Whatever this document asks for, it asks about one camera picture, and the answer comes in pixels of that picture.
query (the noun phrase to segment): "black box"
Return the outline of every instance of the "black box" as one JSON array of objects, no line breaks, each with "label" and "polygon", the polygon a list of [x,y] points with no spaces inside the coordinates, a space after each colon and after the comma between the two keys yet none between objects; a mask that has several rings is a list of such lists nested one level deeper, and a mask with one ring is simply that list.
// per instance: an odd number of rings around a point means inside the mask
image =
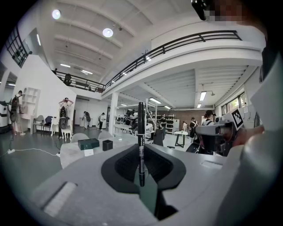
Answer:
[{"label": "black box", "polygon": [[93,139],[81,139],[78,140],[78,146],[81,150],[92,149],[95,147],[99,147],[99,140]]},{"label": "black box", "polygon": [[102,141],[102,150],[107,151],[113,149],[113,141],[112,140],[104,140]]}]

